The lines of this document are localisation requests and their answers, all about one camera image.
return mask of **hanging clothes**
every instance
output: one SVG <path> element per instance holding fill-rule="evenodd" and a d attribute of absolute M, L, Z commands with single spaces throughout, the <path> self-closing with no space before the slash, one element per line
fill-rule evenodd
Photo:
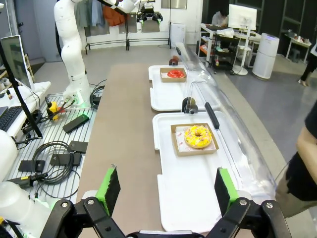
<path fill-rule="evenodd" d="M 107 20 L 109 26 L 117 26 L 124 23 L 124 16 L 116 12 L 109 6 L 103 8 L 104 17 Z"/>
<path fill-rule="evenodd" d="M 75 17 L 77 26 L 92 26 L 92 3 L 93 0 L 83 0 L 75 7 Z"/>
<path fill-rule="evenodd" d="M 92 26 L 105 25 L 105 19 L 103 16 L 103 6 L 101 2 L 93 0 L 92 3 Z"/>

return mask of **yellow donut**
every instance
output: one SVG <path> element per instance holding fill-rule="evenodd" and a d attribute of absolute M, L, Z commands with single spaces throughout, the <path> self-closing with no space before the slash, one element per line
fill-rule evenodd
<path fill-rule="evenodd" d="M 195 149 L 202 149 L 210 145 L 211 132 L 202 125 L 194 125 L 185 131 L 186 143 Z"/>

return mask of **monitor screen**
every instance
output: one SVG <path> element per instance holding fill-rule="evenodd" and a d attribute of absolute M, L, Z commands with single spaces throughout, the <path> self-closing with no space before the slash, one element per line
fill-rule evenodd
<path fill-rule="evenodd" d="M 231 28 L 257 29 L 257 10 L 250 7 L 229 5 L 228 26 Z"/>
<path fill-rule="evenodd" d="M 33 85 L 29 80 L 23 48 L 20 36 L 10 36 L 1 38 L 5 58 L 12 70 L 14 78 L 22 85 L 32 90 Z"/>

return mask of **cardboard box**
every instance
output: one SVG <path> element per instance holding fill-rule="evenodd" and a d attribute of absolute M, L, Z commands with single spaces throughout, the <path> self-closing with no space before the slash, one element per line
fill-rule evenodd
<path fill-rule="evenodd" d="M 167 76 L 171 70 L 182 71 L 185 75 L 183 78 L 170 78 Z M 184 68 L 160 68 L 160 77 L 163 83 L 185 83 L 187 81 L 187 74 Z"/>
<path fill-rule="evenodd" d="M 214 149 L 208 149 L 208 147 L 206 147 L 204 149 L 191 148 L 192 151 L 180 151 L 179 150 L 179 146 L 178 146 L 178 142 L 177 142 L 177 135 L 176 135 L 176 128 L 177 127 L 184 127 L 184 126 L 194 126 L 194 125 L 203 125 L 209 129 L 209 131 L 211 132 L 213 143 L 214 143 Z M 171 125 L 170 128 L 171 128 L 171 132 L 172 132 L 172 141 L 173 141 L 173 144 L 174 144 L 174 147 L 175 147 L 175 150 L 176 150 L 176 153 L 178 156 L 207 155 L 207 154 L 212 154 L 219 149 L 216 138 L 215 138 L 211 128 L 209 127 L 209 125 L 207 123 L 178 124 L 178 125 Z"/>

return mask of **brown table surface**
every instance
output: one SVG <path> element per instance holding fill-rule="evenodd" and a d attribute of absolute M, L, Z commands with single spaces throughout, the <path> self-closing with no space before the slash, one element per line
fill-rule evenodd
<path fill-rule="evenodd" d="M 77 201 L 97 190 L 111 167 L 117 165 L 121 192 L 113 218 L 127 235 L 139 230 L 163 231 L 157 175 L 159 153 L 154 150 L 150 81 L 147 64 L 116 65 L 107 77 L 90 136 Z M 251 237 L 241 231 L 237 237 Z M 97 237 L 85 229 L 81 238 Z"/>

